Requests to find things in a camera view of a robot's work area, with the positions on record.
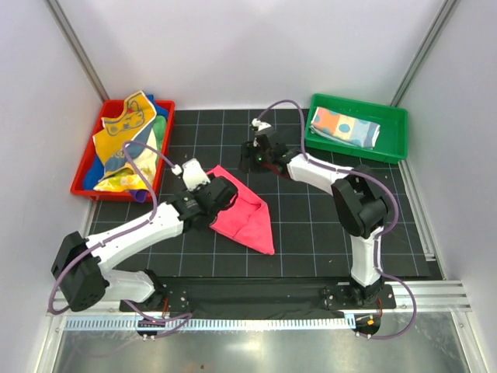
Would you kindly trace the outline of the polka dot striped towel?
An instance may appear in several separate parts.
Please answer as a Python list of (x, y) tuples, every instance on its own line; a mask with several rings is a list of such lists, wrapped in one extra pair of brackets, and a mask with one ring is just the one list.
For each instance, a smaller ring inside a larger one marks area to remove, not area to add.
[(372, 149), (379, 138), (381, 126), (372, 121), (318, 107), (311, 119), (310, 130), (334, 142)]

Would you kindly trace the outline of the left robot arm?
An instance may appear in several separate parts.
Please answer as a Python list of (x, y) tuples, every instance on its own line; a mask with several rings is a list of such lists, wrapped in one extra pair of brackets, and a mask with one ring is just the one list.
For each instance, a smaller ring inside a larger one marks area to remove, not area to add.
[(87, 238), (79, 232), (66, 235), (51, 267), (54, 290), (63, 294), (73, 312), (101, 300), (130, 301), (148, 311), (158, 310), (165, 293), (156, 276), (146, 270), (118, 270), (117, 265), (158, 242), (209, 227), (237, 197), (231, 181), (212, 176), (208, 183), (181, 190), (151, 212), (114, 229)]

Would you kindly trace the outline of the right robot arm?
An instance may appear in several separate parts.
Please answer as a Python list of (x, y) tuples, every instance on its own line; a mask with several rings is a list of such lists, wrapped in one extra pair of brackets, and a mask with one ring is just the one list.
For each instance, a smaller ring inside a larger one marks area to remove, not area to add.
[(353, 254), (349, 297), (360, 308), (377, 303), (384, 286), (381, 233), (389, 212), (387, 196), (372, 181), (368, 168), (340, 168), (298, 148), (273, 144), (265, 135), (241, 146), (238, 168), (243, 173), (273, 172), (330, 194), (339, 222), (349, 233)]

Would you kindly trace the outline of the pink towel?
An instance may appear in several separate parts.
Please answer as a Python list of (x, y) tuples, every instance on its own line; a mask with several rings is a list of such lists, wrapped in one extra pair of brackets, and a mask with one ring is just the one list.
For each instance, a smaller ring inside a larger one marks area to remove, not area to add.
[(211, 228), (224, 237), (258, 253), (274, 255), (268, 204), (222, 166), (215, 166), (207, 174), (223, 176), (238, 189), (235, 204), (226, 211), (221, 211)]

